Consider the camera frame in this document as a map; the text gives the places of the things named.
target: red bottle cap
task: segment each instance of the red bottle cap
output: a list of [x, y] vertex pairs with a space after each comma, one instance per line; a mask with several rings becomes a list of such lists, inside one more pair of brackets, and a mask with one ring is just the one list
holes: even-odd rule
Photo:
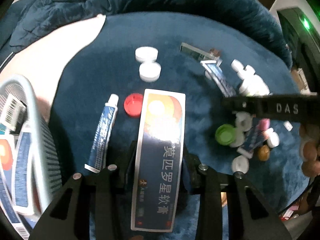
[[139, 117], [142, 111], [143, 95], [134, 93], [124, 101], [124, 110], [130, 117]]

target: green bottle cap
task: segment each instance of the green bottle cap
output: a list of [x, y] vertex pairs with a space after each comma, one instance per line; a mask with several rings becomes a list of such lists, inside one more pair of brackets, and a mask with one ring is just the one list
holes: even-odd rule
[[229, 145], [236, 139], [236, 129], [230, 124], [223, 124], [216, 130], [215, 138], [221, 145]]

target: screw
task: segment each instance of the screw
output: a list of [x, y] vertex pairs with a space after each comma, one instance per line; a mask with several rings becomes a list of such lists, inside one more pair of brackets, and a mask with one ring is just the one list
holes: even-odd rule
[[81, 173], [79, 173], [79, 172], [77, 172], [77, 173], [75, 173], [75, 174], [73, 174], [73, 179], [80, 179], [81, 178]]
[[110, 165], [108, 166], [108, 170], [109, 170], [109, 171], [115, 171], [117, 168], [118, 168], [118, 167], [117, 167], [117, 165], [115, 165], [115, 164], [110, 164]]
[[208, 165], [206, 164], [199, 164], [199, 170], [201, 171], [207, 171], [208, 170]]
[[241, 172], [241, 171], [236, 171], [236, 172], [235, 172], [235, 176], [236, 176], [236, 178], [238, 178], [238, 179], [242, 179], [242, 175], [243, 175], [243, 172]]

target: green led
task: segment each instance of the green led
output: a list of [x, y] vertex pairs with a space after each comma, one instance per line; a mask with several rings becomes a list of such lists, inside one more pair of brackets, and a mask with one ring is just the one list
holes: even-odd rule
[[306, 18], [303, 19], [303, 26], [304, 26], [307, 30], [310, 30], [310, 24], [308, 23], [308, 21], [307, 21]]

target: blue blanket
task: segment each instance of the blue blanket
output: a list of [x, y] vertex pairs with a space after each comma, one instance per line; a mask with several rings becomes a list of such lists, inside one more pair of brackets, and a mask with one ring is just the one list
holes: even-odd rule
[[257, 0], [33, 0], [23, 9], [10, 46], [16, 53], [68, 23], [99, 13], [115, 15], [137, 11], [182, 12], [217, 20], [256, 40], [288, 67], [292, 65], [281, 28]]
[[[270, 91], [275, 94], [298, 93], [284, 62], [263, 46], [237, 30], [203, 17], [177, 13], [131, 13], [107, 17], [98, 37], [67, 64], [52, 106], [49, 128], [56, 142], [64, 179], [73, 172], [86, 173], [90, 148], [104, 103], [111, 93], [119, 95], [119, 111], [111, 133], [109, 156], [129, 149], [136, 140], [139, 119], [124, 111], [123, 103], [131, 93], [146, 88], [186, 94], [185, 144], [203, 163], [217, 171], [231, 174], [231, 162], [238, 156], [234, 148], [219, 145], [215, 130], [224, 123], [233, 124], [235, 116], [220, 105], [222, 93], [204, 76], [203, 67], [193, 58], [179, 52], [181, 42], [208, 51], [222, 50], [221, 68], [230, 84], [237, 88], [241, 80], [230, 67], [233, 59], [252, 65]], [[159, 80], [145, 83], [139, 78], [135, 49], [153, 46], [159, 50]], [[299, 124], [288, 132], [283, 122], [272, 121], [280, 145], [267, 162], [250, 160], [249, 180], [279, 211], [294, 200], [308, 183], [302, 174], [298, 155]], [[121, 229], [128, 239], [144, 235], [147, 240], [195, 238], [198, 196], [179, 195], [173, 233], [143, 233], [130, 230], [131, 192], [119, 196]], [[224, 217], [224, 236], [228, 235]]]

